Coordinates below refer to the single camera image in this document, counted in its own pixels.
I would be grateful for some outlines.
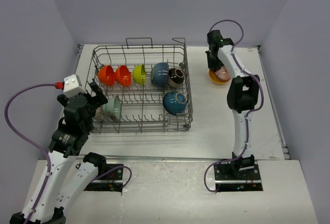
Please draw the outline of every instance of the metal wire rack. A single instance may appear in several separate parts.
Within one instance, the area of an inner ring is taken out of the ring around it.
[[[107,98],[119,96],[122,104],[121,117],[118,121],[108,118],[94,119],[95,132],[165,132],[187,131],[192,122],[192,101],[190,77],[187,60],[186,41],[184,38],[173,38],[171,44],[153,44],[152,38],[127,38],[125,45],[100,45],[92,53],[88,71],[88,80],[98,83]],[[166,87],[159,90],[151,84],[150,74],[153,66],[159,62],[167,62],[170,68],[180,68],[185,75],[185,81],[180,88]],[[132,79],[129,87],[117,83],[114,86],[105,86],[99,82],[97,73],[104,65],[111,65],[116,69],[126,65],[132,73],[135,66],[144,64],[146,70],[146,84],[138,85]],[[90,89],[87,81],[85,89]],[[163,107],[163,96],[172,90],[185,95],[187,107],[184,113],[173,116]]]

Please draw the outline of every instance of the lime green cup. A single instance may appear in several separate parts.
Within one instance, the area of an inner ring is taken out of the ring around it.
[[[119,97],[114,96],[108,99],[108,103],[103,105],[104,117],[111,118],[113,121],[119,121],[122,112],[122,105]]]
[[[144,64],[138,65],[133,70],[133,79],[135,83],[144,86],[146,80],[146,71]]]

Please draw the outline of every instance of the wall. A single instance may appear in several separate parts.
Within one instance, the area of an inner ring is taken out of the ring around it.
[[[211,25],[235,19],[245,29],[242,45],[261,44],[287,0],[55,0],[79,43],[122,43],[126,37],[168,42],[185,37],[189,45],[205,45]],[[222,24],[234,40],[240,30]]]
[[[284,137],[320,224],[330,220],[329,20],[328,0],[288,0],[261,47]]]
[[[39,83],[62,81],[75,65],[76,44],[53,0],[0,0],[0,109],[17,91]],[[13,124],[45,148],[55,130],[59,90],[27,92],[9,109]],[[0,223],[23,208],[41,153],[18,137],[0,118]]]

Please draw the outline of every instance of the blue mug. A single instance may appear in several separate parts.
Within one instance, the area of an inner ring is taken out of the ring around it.
[[[163,106],[168,113],[175,115],[185,112],[187,107],[186,97],[177,91],[171,91],[164,95]]]
[[[161,62],[154,65],[151,70],[150,79],[154,87],[165,89],[169,77],[169,65],[167,62]]]

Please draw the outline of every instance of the red cable connector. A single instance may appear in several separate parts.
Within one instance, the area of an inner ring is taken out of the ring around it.
[[[55,83],[55,88],[56,89],[64,89],[64,82],[56,82]]]

